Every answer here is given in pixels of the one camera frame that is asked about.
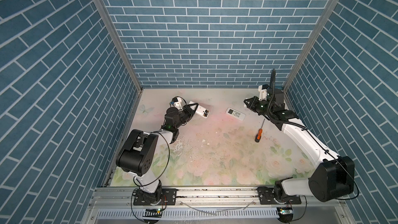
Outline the white remote with display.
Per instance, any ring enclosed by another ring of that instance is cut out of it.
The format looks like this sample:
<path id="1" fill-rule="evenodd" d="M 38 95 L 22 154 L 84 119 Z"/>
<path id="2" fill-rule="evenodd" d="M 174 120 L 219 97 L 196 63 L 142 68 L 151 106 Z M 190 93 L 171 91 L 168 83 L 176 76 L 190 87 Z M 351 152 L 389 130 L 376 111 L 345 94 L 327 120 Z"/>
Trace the white remote with display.
<path id="1" fill-rule="evenodd" d="M 231 116 L 231 117 L 233 117 L 233 118 L 235 118 L 237 120 L 240 120 L 240 121 L 244 121 L 244 119 L 246 117 L 246 115 L 244 113 L 241 113 L 241 112 L 239 112 L 239 111 L 237 111 L 237 110 L 235 110 L 233 108 L 230 108 L 230 107 L 226 110 L 226 114 L 228 116 Z"/>

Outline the orange black screwdriver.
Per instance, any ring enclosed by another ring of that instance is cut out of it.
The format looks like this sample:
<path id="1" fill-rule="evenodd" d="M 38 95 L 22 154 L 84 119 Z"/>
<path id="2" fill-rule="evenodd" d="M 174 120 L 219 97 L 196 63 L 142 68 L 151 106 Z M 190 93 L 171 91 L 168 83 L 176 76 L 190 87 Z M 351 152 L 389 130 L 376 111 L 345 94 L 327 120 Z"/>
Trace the orange black screwdriver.
<path id="1" fill-rule="evenodd" d="M 260 129 L 258 130 L 256 136 L 255 136 L 255 142 L 259 143 L 261 138 L 262 138 L 262 132 L 263 132 L 263 126 L 265 124 L 265 119 L 263 120 Z"/>

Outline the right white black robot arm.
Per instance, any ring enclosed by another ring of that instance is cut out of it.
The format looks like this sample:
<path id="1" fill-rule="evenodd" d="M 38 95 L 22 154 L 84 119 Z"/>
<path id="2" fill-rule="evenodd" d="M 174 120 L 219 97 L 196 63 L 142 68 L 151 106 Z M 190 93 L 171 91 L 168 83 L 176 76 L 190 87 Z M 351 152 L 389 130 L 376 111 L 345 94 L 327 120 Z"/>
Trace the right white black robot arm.
<path id="1" fill-rule="evenodd" d="M 285 108 L 284 93 L 269 85 L 259 89 L 260 96 L 244 100 L 245 107 L 263 116 L 289 136 L 316 167 L 309 178 L 286 178 L 275 183 L 273 197 L 286 203 L 299 195 L 313 196 L 321 202 L 348 200 L 357 185 L 354 181 L 354 162 L 342 157 L 323 144 L 292 110 Z"/>

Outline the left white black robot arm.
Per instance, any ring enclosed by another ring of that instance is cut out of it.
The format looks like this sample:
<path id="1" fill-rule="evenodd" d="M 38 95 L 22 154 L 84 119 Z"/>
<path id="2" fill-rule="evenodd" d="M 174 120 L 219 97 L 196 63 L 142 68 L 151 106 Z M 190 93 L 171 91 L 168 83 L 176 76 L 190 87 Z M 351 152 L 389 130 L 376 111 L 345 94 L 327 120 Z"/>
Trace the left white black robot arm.
<path id="1" fill-rule="evenodd" d="M 161 190 L 160 178 L 151 171 L 156 149 L 160 144 L 174 143 L 179 136 L 179 128 L 193 118 L 198 107 L 198 103 L 181 108 L 169 107 L 160 130 L 147 133 L 134 129 L 130 132 L 116 157 L 116 166 L 132 174 L 140 190 L 148 194 Z"/>

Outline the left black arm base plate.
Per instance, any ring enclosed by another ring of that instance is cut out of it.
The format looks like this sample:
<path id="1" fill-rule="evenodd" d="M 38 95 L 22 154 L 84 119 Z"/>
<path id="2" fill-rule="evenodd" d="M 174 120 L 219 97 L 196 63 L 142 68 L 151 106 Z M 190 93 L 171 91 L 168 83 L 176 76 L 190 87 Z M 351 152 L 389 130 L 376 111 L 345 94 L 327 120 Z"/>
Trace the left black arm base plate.
<path id="1" fill-rule="evenodd" d="M 177 197 L 176 188 L 157 189 L 154 193 L 147 193 L 141 189 L 136 189 L 133 192 L 133 205 L 134 206 L 149 206 L 159 205 L 162 200 L 165 200 L 164 205 L 175 205 Z"/>

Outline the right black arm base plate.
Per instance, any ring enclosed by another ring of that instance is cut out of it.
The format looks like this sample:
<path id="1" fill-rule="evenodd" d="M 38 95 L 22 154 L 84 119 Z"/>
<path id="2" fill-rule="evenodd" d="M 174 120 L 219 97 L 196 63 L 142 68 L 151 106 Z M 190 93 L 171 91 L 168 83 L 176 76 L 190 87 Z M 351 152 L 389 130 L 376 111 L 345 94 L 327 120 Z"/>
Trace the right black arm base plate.
<path id="1" fill-rule="evenodd" d="M 299 196 L 286 195 L 278 185 L 275 185 L 273 188 L 265 186 L 258 187 L 257 193 L 261 205 L 297 205 L 302 203 Z"/>

